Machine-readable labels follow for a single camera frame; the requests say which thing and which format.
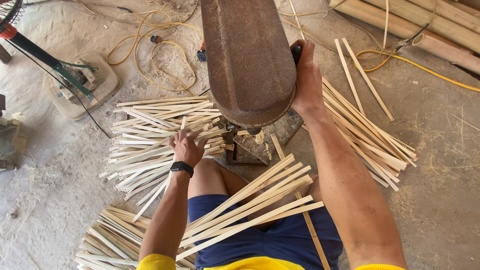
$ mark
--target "left hand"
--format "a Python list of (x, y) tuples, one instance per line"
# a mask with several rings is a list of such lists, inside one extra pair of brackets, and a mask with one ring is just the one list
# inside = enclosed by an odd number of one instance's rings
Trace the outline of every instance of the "left hand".
[(203, 138), (196, 146), (195, 139), (198, 137), (199, 132), (190, 129), (180, 130), (168, 140), (168, 146), (175, 152), (176, 160), (183, 161), (192, 168), (202, 159), (205, 153), (204, 147), (208, 141), (208, 139)]

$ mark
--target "right hand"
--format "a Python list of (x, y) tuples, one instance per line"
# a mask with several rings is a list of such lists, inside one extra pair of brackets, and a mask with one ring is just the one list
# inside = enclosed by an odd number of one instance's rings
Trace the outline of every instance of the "right hand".
[(204, 147), (208, 141), (208, 139), (203, 138), (196, 146), (195, 139), (199, 132), (190, 129), (180, 130), (168, 140), (168, 146), (175, 152), (175, 159), (187, 163), (192, 168), (202, 159), (205, 153)]
[(292, 108), (305, 119), (305, 117), (317, 115), (315, 112), (325, 109), (322, 71), (317, 64), (313, 63), (313, 51), (315, 50), (313, 41), (300, 39), (295, 41), (290, 48), (294, 46), (302, 47), (302, 52), (297, 65), (297, 94)]

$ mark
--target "yellow electrical cord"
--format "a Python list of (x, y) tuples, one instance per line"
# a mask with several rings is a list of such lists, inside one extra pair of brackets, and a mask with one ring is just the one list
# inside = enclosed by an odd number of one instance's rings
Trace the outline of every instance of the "yellow electrical cord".
[[(145, 22), (146, 19), (147, 19), (150, 15), (152, 15), (152, 14), (154, 14), (154, 13), (162, 13), (162, 14), (164, 14), (164, 15), (168, 18), (169, 22), (166, 23), (166, 24), (163, 24), (163, 25), (155, 25), (155, 24), (150, 24), (150, 23)], [(147, 16), (145, 16), (145, 18), (143, 18), (143, 19), (142, 19), (141, 17), (139, 17), (137, 14), (135, 14), (135, 16), (137, 16), (139, 19), (142, 20), (142, 21), (140, 22), (140, 25), (139, 25), (139, 27), (138, 27), (138, 30), (137, 30), (136, 35), (134, 35), (134, 36), (129, 36), (129, 37), (126, 37), (126, 38), (122, 39), (122, 40), (107, 54), (107, 58), (106, 58), (107, 63), (109, 63), (109, 64), (111, 64), (111, 65), (121, 64), (121, 63), (123, 63), (125, 60), (127, 60), (127, 58), (128, 58), (128, 57), (131, 55), (131, 53), (133, 52), (133, 55), (134, 55), (134, 58), (135, 58), (135, 66), (136, 66), (138, 72), (139, 72), (145, 79), (147, 79), (150, 83), (152, 83), (152, 84), (154, 84), (154, 85), (158, 86), (159, 88), (164, 89), (164, 90), (166, 90), (166, 91), (170, 91), (170, 92), (186, 91), (186, 92), (189, 93), (191, 96), (193, 96), (193, 94), (192, 94), (188, 89), (191, 88), (191, 87), (195, 84), (195, 82), (197, 81), (197, 77), (196, 77), (196, 75), (195, 75), (195, 72), (194, 72), (192, 66), (188, 63), (188, 59), (187, 59), (187, 55), (186, 55), (185, 51), (184, 51), (178, 44), (176, 44), (175, 42), (172, 42), (172, 41), (161, 41), (160, 43), (156, 44), (156, 45), (152, 48), (152, 51), (151, 51), (151, 53), (150, 53), (151, 62), (152, 62), (152, 64), (153, 64), (153, 66), (155, 67), (155, 69), (158, 70), (158, 71), (160, 71), (162, 74), (166, 75), (168, 78), (172, 79), (176, 84), (178, 84), (178, 85), (181, 87), (181, 89), (177, 89), (177, 90), (163, 87), (163, 86), (157, 84), (156, 82), (154, 82), (153, 80), (151, 80), (151, 79), (148, 78), (145, 74), (142, 73), (142, 71), (140, 70), (140, 67), (138, 66), (137, 48), (138, 48), (138, 44), (140, 44), (140, 41), (141, 41), (148, 33), (152, 32), (153, 30), (157, 30), (157, 29), (162, 30), (162, 29), (167, 29), (167, 28), (175, 27), (175, 26), (178, 26), (178, 25), (185, 25), (185, 26), (189, 26), (189, 27), (197, 30), (197, 31), (200, 33), (200, 35), (202, 36), (202, 40), (204, 39), (203, 33), (202, 33), (197, 27), (195, 27), (195, 26), (193, 26), (193, 25), (189, 25), (189, 24), (185, 24), (185, 23), (173, 23), (171, 17), (170, 17), (167, 13), (165, 13), (165, 12), (163, 12), (163, 11), (152, 11), (152, 12), (150, 12), (149, 14), (147, 14)], [(147, 32), (145, 32), (143, 35), (140, 35), (140, 30), (141, 30), (141, 28), (142, 28), (142, 26), (143, 26), (144, 24), (150, 26), (151, 29), (148, 30)], [(134, 37), (134, 38), (135, 38), (135, 41), (134, 41), (134, 43), (132, 44), (132, 47), (130, 48), (130, 51), (127, 53), (127, 55), (126, 55), (121, 61), (119, 61), (119, 62), (117, 62), (117, 63), (111, 63), (111, 62), (109, 62), (108, 59), (109, 59), (109, 57), (111, 56), (111, 54), (113, 53), (113, 51), (115, 51), (115, 50), (118, 48), (118, 46), (119, 46), (123, 41), (125, 41), (125, 40), (127, 40), (127, 39), (129, 39), (129, 38), (131, 38), (131, 37)], [(188, 65), (188, 67), (190, 68), (190, 71), (192, 72), (193, 78), (194, 78), (194, 79), (193, 79), (193, 83), (192, 83), (191, 85), (189, 85), (188, 87), (184, 87), (181, 83), (179, 83), (177, 80), (175, 80), (175, 79), (174, 79), (173, 77), (171, 77), (170, 75), (168, 75), (168, 74), (166, 74), (165, 72), (161, 71), (161, 70), (155, 65), (155, 62), (154, 62), (154, 59), (153, 59), (155, 48), (156, 48), (158, 45), (164, 44), (164, 43), (170, 43), (170, 44), (173, 44), (173, 45), (177, 46), (177, 47), (181, 50), (181, 52), (183, 53), (183, 56), (184, 56), (184, 58), (185, 58), (185, 61), (187, 62), (187, 65)]]
[(410, 64), (412, 64), (412, 65), (414, 65), (414, 66), (416, 66), (416, 67), (419, 67), (419, 68), (425, 70), (426, 72), (429, 72), (429, 73), (431, 73), (431, 74), (433, 74), (433, 75), (435, 75), (435, 76), (437, 76), (437, 77), (439, 77), (439, 78), (441, 78), (441, 79), (444, 79), (445, 81), (448, 81), (448, 82), (450, 82), (450, 83), (452, 83), (452, 84), (454, 84), (454, 85), (458, 85), (458, 86), (464, 87), (464, 88), (466, 88), (466, 89), (470, 89), (470, 90), (474, 90), (474, 91), (480, 92), (480, 89), (479, 89), (479, 88), (471, 87), (471, 86), (468, 86), (468, 85), (459, 83), (459, 82), (457, 82), (457, 81), (454, 81), (454, 80), (452, 80), (452, 79), (449, 79), (449, 78), (447, 78), (447, 77), (445, 77), (445, 76), (442, 76), (442, 75), (436, 73), (435, 71), (429, 70), (428, 68), (423, 67), (423, 66), (415, 63), (414, 61), (410, 61), (410, 60), (408, 60), (407, 58), (403, 58), (403, 57), (400, 57), (400, 56), (397, 56), (397, 55), (389, 54), (389, 53), (386, 53), (386, 52), (380, 52), (380, 51), (377, 51), (377, 50), (368, 49), (368, 50), (364, 50), (364, 51), (361, 51), (361, 52), (357, 53), (357, 56), (359, 56), (359, 55), (361, 55), (361, 54), (363, 54), (363, 53), (366, 53), (366, 52), (376, 52), (376, 53), (381, 53), (381, 54), (388, 55), (388, 58), (387, 58), (385, 61), (383, 61), (380, 65), (378, 65), (377, 67), (375, 67), (375, 68), (373, 68), (373, 69), (365, 70), (366, 72), (368, 72), (368, 71), (374, 71), (374, 70), (378, 69), (378, 68), (381, 67), (383, 64), (385, 64), (385, 62), (387, 62), (387, 60), (389, 60), (391, 57), (394, 57), (394, 58), (403, 60), (403, 61), (405, 61), (405, 62), (408, 62), (408, 63), (410, 63)]

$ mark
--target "fan stand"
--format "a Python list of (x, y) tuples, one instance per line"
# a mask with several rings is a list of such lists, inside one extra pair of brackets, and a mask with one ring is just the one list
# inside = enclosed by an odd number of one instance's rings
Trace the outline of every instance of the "fan stand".
[[(59, 79), (67, 85), (78, 98), (81, 100), (85, 108), (92, 112), (98, 106), (102, 105), (109, 97), (113, 96), (121, 86), (121, 80), (113, 71), (110, 65), (96, 52), (87, 52), (73, 58), (75, 64), (89, 65), (98, 68), (95, 72), (91, 72), (87, 68), (74, 68), (78, 72), (83, 73), (87, 81), (83, 84), (90, 92), (92, 92), (93, 99), (89, 101), (80, 90), (64, 80), (61, 76)], [(48, 96), (52, 100), (55, 107), (66, 118), (76, 121), (87, 115), (83, 106), (78, 102), (78, 99), (65, 87), (58, 88), (57, 80), (47, 75), (43, 81), (43, 87)]]

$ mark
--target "dusty floor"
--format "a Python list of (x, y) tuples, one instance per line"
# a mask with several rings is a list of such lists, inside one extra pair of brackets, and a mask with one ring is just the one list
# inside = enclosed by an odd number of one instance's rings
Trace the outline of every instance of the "dusty floor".
[[(185, 18), (194, 5), (193, 0), (103, 2), (125, 6), (135, 12), (164, 10), (174, 21)], [(326, 9), (318, 0), (292, 2), (299, 13)], [(276, 0), (276, 3), (281, 10), (290, 12), (288, 1)], [(70, 5), (86, 12), (80, 6)], [(124, 12), (117, 9), (92, 9), (122, 20), (136, 21), (132, 15), (123, 15)], [(349, 19), (382, 39), (383, 31)], [(201, 27), (200, 9), (189, 23)], [(331, 47), (334, 38), (346, 37), (355, 52), (376, 49), (366, 34), (334, 12), (327, 16), (302, 17), (300, 23)], [(137, 25), (86, 16), (65, 3), (52, 1), (27, 7), (17, 28), (55, 57), (71, 60), (73, 55), (84, 50), (93, 50), (105, 57), (124, 36), (133, 35)], [(288, 24), (284, 24), (284, 28), (290, 43), (300, 38), (295, 28)], [(199, 33), (182, 26), (157, 31), (156, 35), (175, 41), (185, 49), (198, 77), (192, 92), (198, 95), (208, 89), (206, 64), (198, 62), (195, 56), (201, 43)], [(387, 44), (396, 47), (394, 42), (397, 41), (389, 36)], [(28, 139), (20, 169), (0, 173), (0, 268), (33, 270), (36, 269), (34, 261), (41, 270), (74, 269), (74, 253), (82, 234), (101, 209), (108, 204), (132, 211), (139, 208), (134, 206), (134, 199), (125, 203), (124, 194), (114, 190), (114, 183), (97, 177), (103, 171), (100, 160), (108, 154), (107, 138), (87, 117), (71, 122), (61, 116), (42, 89), (44, 71), (5, 41), (0, 43), (14, 54), (8, 65), (0, 65), (0, 93), (7, 96), (7, 115), (22, 112), (25, 116), (22, 133)], [(126, 44), (121, 46), (114, 60), (120, 60), (128, 49)], [(173, 87), (164, 76), (152, 70), (150, 49), (151, 43), (147, 40), (139, 47), (141, 69), (156, 82)], [(403, 56), (467, 85), (480, 86), (467, 73), (416, 48), (404, 48)], [(167, 73), (185, 83), (192, 81), (177, 49), (165, 46), (155, 58)], [(330, 83), (353, 101), (338, 55), (317, 45), (315, 61)], [(347, 61), (352, 72), (353, 63)], [(113, 69), (122, 78), (123, 86), (93, 113), (105, 129), (125, 118), (123, 114), (111, 113), (119, 101), (186, 95), (168, 93), (147, 82), (136, 71), (133, 57)], [(478, 266), (480, 260), (480, 132), (462, 124), (453, 115), (480, 127), (480, 93), (443, 81), (409, 63), (392, 60), (369, 74), (395, 117), (394, 122), (389, 122), (360, 73), (352, 72), (352, 76), (367, 116), (390, 134), (414, 146), (420, 157), (417, 168), (409, 166), (401, 173), (399, 192), (384, 189), (410, 269), (477, 268), (475, 265)], [(304, 130), (298, 132), (286, 152), (293, 152), (304, 164), (315, 164), (310, 139)], [(233, 170), (253, 179), (264, 168), (236, 167)], [(13, 211), (18, 212), (17, 219), (10, 218)], [(341, 269), (348, 269), (345, 255), (340, 258), (340, 265)]]

